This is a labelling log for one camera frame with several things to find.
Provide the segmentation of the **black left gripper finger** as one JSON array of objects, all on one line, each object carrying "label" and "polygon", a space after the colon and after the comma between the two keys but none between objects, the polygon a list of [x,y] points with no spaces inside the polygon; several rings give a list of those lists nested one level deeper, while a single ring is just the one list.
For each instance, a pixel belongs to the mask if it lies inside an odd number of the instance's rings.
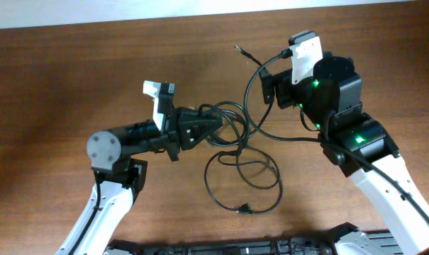
[{"label": "black left gripper finger", "polygon": [[178,120],[181,149],[193,149],[222,126],[223,121],[220,118],[181,117]]},{"label": "black left gripper finger", "polygon": [[200,113],[186,107],[179,107],[177,109],[177,120],[217,120],[218,118],[210,113]]}]

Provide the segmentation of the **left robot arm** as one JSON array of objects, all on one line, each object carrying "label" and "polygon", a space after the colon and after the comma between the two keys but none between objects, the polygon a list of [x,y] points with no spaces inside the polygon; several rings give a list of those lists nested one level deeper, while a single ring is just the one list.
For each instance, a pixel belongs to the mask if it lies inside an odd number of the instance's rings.
[{"label": "left robot arm", "polygon": [[144,186],[146,152],[167,153],[178,160],[223,124],[212,113],[190,108],[153,111],[152,119],[95,132],[87,141],[95,184],[82,214],[58,254],[102,254],[119,222],[133,207]]}]

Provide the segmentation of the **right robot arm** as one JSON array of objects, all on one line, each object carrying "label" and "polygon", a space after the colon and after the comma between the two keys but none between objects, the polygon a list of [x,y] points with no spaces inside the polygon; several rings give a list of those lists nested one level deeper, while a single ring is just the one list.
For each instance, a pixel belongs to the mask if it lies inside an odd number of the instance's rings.
[{"label": "right robot arm", "polygon": [[263,94],[299,106],[317,127],[324,155],[374,206],[404,254],[429,251],[429,205],[414,184],[399,148],[384,126],[363,112],[362,80],[350,58],[324,55],[291,84],[291,68],[257,70]]}]

